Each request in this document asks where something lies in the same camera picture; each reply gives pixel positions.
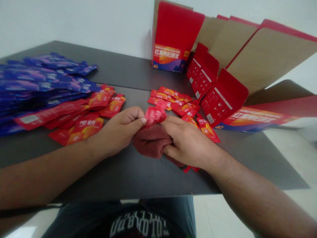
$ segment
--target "cardboard box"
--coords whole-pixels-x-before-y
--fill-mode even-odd
[[[183,72],[204,19],[203,14],[192,9],[156,1],[152,31],[152,67]]]

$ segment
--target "tiled floor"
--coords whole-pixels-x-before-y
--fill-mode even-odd
[[[311,187],[285,192],[317,220],[317,149],[296,131],[270,129],[265,134]],[[194,196],[194,206],[197,238],[254,237],[222,195]],[[37,214],[7,238],[40,238],[57,212],[54,209]]]

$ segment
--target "brown cardboard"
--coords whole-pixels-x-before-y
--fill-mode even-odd
[[[234,20],[225,21],[209,51],[219,61],[220,69],[225,68],[231,62],[256,30],[257,27],[253,25]]]
[[[210,49],[214,45],[214,42],[216,41],[226,22],[226,20],[220,18],[205,17],[205,21],[201,26],[192,51],[196,49],[198,42]]]
[[[155,1],[154,1],[154,16],[153,16],[153,28],[154,28],[154,32],[156,32],[156,26],[157,26],[157,24],[158,24],[159,3],[160,3],[161,1],[163,1],[163,0],[155,0]],[[194,10],[194,8],[188,7],[188,6],[185,6],[185,5],[182,5],[182,4],[178,4],[178,3],[174,3],[174,2],[170,2],[170,1],[166,1],[166,0],[164,0],[164,2],[168,2],[168,3],[174,4],[174,5],[176,5],[176,6],[183,7],[183,8],[192,10],[192,11]]]
[[[229,65],[249,94],[266,88],[317,52],[317,43],[261,28]]]

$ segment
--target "red cloth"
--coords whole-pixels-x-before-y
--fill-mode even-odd
[[[172,139],[166,133],[164,128],[159,124],[154,124],[148,128],[140,130],[134,136],[133,146],[141,155],[160,159],[162,157],[164,147],[172,143]],[[167,155],[165,156],[176,166],[185,166],[183,163],[180,163]]]

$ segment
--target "white wall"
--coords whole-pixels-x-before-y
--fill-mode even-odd
[[[55,38],[46,0],[0,0],[0,58]]]
[[[316,0],[172,0],[207,16],[269,18],[317,36]],[[53,39],[150,59],[153,0],[0,1],[0,57]],[[317,94],[317,55],[282,77]]]

